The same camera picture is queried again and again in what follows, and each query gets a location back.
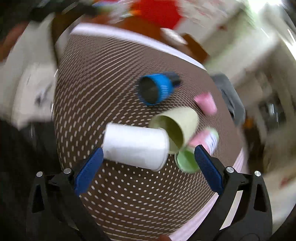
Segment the paper cup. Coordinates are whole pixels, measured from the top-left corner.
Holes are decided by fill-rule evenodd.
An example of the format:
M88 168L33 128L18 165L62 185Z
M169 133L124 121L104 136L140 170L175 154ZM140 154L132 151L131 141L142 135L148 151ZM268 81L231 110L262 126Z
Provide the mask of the paper cup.
M210 92L195 96L194 101L205 115L214 115L217 113L217 106Z
M104 159L159 171L168 158L165 130L108 123L102 149Z
M199 166L194 157L194 149L184 148L179 151L178 154L175 154L175 162L177 167L186 173L196 173L199 171Z
M169 154L176 154L195 134L198 123L198 114L194 109L178 107L154 116L148 127L165 129L170 140Z

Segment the brown perforated surface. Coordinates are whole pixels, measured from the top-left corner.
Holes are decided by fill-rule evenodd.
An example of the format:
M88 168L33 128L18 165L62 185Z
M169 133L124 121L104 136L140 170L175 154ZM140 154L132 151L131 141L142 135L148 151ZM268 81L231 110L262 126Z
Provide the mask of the brown perforated surface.
M175 71L182 84L169 99L148 107L137 97L137 80L163 71ZM64 168L101 146L108 122L147 127L154 115L180 106L199 114L198 130L210 126L218 131L214 156L225 166L232 166L241 150L221 93L208 73L178 57L130 41L72 34L58 74L54 121ZM193 101L203 91L214 97L215 116L204 116ZM113 240L155 240L186 223L212 195L201 172L182 173L169 155L159 172L105 160L81 198Z

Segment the label on cup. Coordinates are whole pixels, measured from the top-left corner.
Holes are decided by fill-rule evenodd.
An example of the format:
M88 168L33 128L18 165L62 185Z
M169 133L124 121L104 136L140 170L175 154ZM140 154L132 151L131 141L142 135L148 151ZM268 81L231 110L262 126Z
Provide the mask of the label on cup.
M212 132L210 132L210 134L205 138L205 143L209 148L210 151L210 155L213 155L217 144L218 144L218 139L216 137L216 135L214 135Z

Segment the green cup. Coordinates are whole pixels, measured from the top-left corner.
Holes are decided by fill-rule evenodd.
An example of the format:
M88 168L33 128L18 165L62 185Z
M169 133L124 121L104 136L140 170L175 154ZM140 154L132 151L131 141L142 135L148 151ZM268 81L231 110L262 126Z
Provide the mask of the green cup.
M194 158L194 149L190 147L185 147L175 154L175 162L178 168L186 173L196 173L200 169Z
M164 129L169 136L169 154L176 154L184 148L195 134L199 123L196 111L190 107L176 107L155 115L149 128Z

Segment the light pink cup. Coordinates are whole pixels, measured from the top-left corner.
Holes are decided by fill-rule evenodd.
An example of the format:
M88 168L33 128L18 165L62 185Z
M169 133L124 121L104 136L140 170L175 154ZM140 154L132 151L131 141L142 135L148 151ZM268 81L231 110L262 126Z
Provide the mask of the light pink cup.
M205 115L214 115L217 113L217 106L211 93L204 92L197 95L194 101Z

